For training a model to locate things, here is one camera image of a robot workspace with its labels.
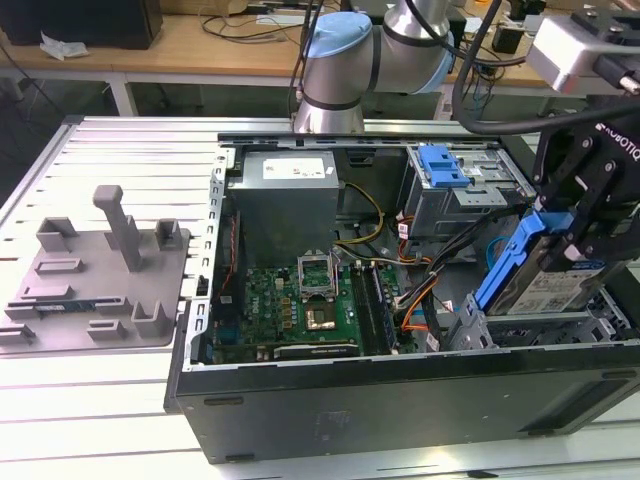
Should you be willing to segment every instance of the computer case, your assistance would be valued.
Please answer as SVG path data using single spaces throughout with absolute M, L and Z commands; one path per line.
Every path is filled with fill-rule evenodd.
M 159 0 L 0 0 L 0 27 L 14 45 L 37 45 L 40 32 L 89 46 L 149 48 L 162 27 Z
M 215 331 L 224 332 L 226 325 L 211 307 L 215 279 L 209 259 L 216 252 L 220 232 L 225 149 L 240 149 L 242 145 L 247 151 L 268 152 L 273 159 L 292 155 L 291 149 L 301 154 L 308 149 L 317 152 L 343 146 L 363 150 L 376 145 L 385 150 L 416 145 L 411 143 L 416 138 L 375 134 L 312 138 L 248 133 L 220 134 L 218 139 L 221 156 L 213 166 L 211 214 L 206 220 L 207 234 L 201 239 L 204 247 L 197 257 L 202 257 L 203 265 L 198 286 L 205 288 L 187 303 L 179 322 L 165 397 L 168 412 L 185 414 L 209 463 L 566 435 L 640 389 L 640 338 L 631 336 L 608 344 L 556 342 L 289 361 L 275 356 L 265 360 L 259 355 L 262 358 L 251 363 L 203 363 L 205 357 L 215 358 L 215 350 L 221 348 L 203 340 L 205 332 L 212 325 Z M 520 138 L 474 136 L 471 140 L 468 136 L 421 134 L 417 139 L 446 143 L 452 148 L 459 144 L 467 149 L 477 149 L 486 142 L 493 145 L 491 148 L 503 150 L 526 178 L 530 176 L 534 155 Z M 229 171 L 233 186 L 245 176 L 241 159 L 236 156 L 235 161 L 236 167 Z M 378 173 L 370 178 L 390 178 L 381 177 L 377 171 L 380 165 L 385 167 L 385 162 L 372 161 L 369 167 L 363 167 L 363 163 L 353 163 L 352 170 L 368 168 Z M 336 162 L 336 167 L 341 179 L 350 178 L 345 165 L 341 168 Z M 238 278 L 250 281 L 250 289 L 255 290 L 254 284 L 264 285 L 263 279 L 255 276 L 256 271 L 246 272 Z M 444 275 L 446 271 L 438 287 L 447 282 Z M 462 285 L 461 279 L 452 277 L 451 288 L 441 298 L 453 298 L 454 305 L 459 304 L 456 295 L 471 290 Z M 621 318 L 632 323 L 629 333 L 636 332 L 640 309 L 635 299 L 640 295 L 640 283 L 625 270 L 607 284 L 606 291 Z M 270 306 L 269 318 L 273 311 Z M 216 323 L 223 329 L 217 330 Z

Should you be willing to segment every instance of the white paper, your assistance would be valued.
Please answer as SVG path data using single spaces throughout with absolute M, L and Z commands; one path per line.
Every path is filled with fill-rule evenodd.
M 262 164 L 265 180 L 313 180 L 325 178 L 322 158 L 267 158 Z
M 258 15 L 258 25 L 302 25 L 304 15 Z
M 464 26 L 464 33 L 476 33 L 482 24 L 479 17 L 467 17 L 467 23 Z
M 42 32 L 40 32 L 40 35 L 42 35 L 40 49 L 60 61 L 64 61 L 65 58 L 84 57 L 89 55 L 87 46 L 82 42 L 66 43 L 47 37 Z

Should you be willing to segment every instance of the table leg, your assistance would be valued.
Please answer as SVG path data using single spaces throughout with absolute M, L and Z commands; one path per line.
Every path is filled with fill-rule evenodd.
M 20 102 L 24 99 L 20 85 L 14 78 L 0 78 L 0 90 L 6 92 L 9 98 L 15 102 Z
M 553 104 L 556 102 L 555 97 L 546 97 L 542 100 L 540 104 L 540 108 L 538 108 L 538 116 L 539 117 L 547 117 L 549 113 L 551 113 L 551 109 L 553 108 Z
M 453 94 L 453 84 L 445 83 L 438 90 L 440 98 L 436 107 L 436 113 L 433 115 L 434 120 L 451 120 L 453 115 L 453 106 L 451 96 Z
M 131 84 L 124 80 L 109 80 L 111 85 L 111 93 L 116 101 L 118 107 L 118 113 L 121 117 L 137 117 L 138 109 L 136 108 L 136 101 L 131 93 Z
M 198 105 L 196 108 L 203 109 L 204 108 L 204 87 L 202 85 L 198 85 Z

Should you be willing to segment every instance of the green circuit board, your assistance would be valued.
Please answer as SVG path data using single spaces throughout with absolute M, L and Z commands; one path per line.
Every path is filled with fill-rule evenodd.
M 324 286 L 330 282 L 326 266 L 323 268 L 324 271 L 320 266 L 317 271 L 305 268 L 303 285 Z M 392 298 L 398 292 L 395 272 L 385 268 L 380 270 L 380 278 L 385 294 Z M 321 320 L 327 323 L 318 322 L 320 326 L 317 329 L 310 328 L 310 323 L 313 324 L 310 318 L 313 320 L 315 317 L 318 321 L 318 310 L 324 308 L 327 312 L 335 312 L 335 323 L 331 323 L 333 313 L 323 311 Z M 315 315 L 310 314 L 310 311 L 315 311 Z M 335 342 L 360 346 L 360 330 L 349 268 L 339 268 L 337 295 L 333 302 L 317 297 L 303 302 L 297 266 L 251 270 L 245 292 L 240 342 L 253 345 Z

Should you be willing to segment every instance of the black computer case front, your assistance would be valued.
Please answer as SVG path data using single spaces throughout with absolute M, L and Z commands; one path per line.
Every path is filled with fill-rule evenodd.
M 631 274 L 609 291 L 637 321 Z M 181 323 L 166 406 L 212 464 L 566 435 L 640 389 L 640 346 L 183 372 Z
M 160 32 L 159 0 L 0 0 L 0 27 L 14 45 L 42 41 L 144 50 Z

